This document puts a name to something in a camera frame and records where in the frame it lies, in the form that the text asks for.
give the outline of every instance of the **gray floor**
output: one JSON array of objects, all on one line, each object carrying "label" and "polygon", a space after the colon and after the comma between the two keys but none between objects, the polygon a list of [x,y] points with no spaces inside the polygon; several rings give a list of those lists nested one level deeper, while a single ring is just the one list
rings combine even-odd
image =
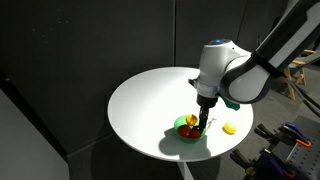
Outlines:
[{"label": "gray floor", "polygon": [[[320,102],[320,66],[306,68],[307,85],[300,86],[309,96]],[[286,84],[275,81],[268,95],[253,104],[254,123],[251,132],[236,148],[246,158],[257,158],[259,150],[268,143],[253,132],[254,127],[263,123],[268,129],[277,129],[286,121],[304,116],[320,122],[302,102],[287,97]],[[244,170],[234,163],[227,152],[207,161],[188,163],[196,180],[242,179]],[[166,180],[183,179],[173,162],[148,158],[123,144],[116,135],[99,140],[92,146],[69,156],[71,180],[139,179]]]}]

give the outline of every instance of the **gray panel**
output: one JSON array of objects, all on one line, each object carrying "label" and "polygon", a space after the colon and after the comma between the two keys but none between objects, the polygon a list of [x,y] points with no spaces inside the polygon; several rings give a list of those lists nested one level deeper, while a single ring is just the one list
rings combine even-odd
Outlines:
[{"label": "gray panel", "polygon": [[282,16],[288,0],[248,0],[237,45],[248,51],[257,47],[271,32],[273,23]]},{"label": "gray panel", "polygon": [[235,42],[246,0],[177,0],[176,64],[199,67],[203,46],[213,39]]},{"label": "gray panel", "polygon": [[69,180],[68,164],[0,90],[0,179]]},{"label": "gray panel", "polygon": [[1,69],[67,152],[111,131],[104,99],[121,81],[173,65],[172,0],[8,1],[0,11]]}]

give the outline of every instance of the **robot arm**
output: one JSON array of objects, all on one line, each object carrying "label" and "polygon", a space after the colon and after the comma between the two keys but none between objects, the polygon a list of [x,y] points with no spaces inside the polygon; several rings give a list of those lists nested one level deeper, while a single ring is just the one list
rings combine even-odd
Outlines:
[{"label": "robot arm", "polygon": [[200,129],[218,95],[240,104],[260,101],[272,80],[320,34],[320,0],[290,0],[282,19],[251,54],[230,40],[205,45],[200,74],[189,80],[198,92]]}]

